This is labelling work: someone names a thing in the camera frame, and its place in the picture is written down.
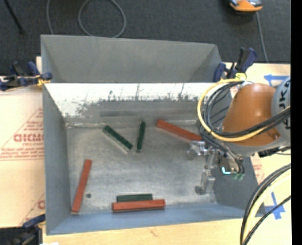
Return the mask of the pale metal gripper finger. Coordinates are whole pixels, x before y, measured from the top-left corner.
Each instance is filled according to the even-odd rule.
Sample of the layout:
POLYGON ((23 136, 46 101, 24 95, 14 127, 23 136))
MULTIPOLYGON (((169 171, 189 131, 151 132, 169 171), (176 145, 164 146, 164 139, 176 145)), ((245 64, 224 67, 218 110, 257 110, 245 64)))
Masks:
POLYGON ((196 157, 208 155, 209 149, 204 141, 190 141, 187 150, 187 159, 193 160, 196 157))
POLYGON ((215 183, 216 177, 212 175, 212 171, 205 168, 201 174, 200 184, 195 187, 195 192, 198 195, 205 195, 211 193, 215 183))

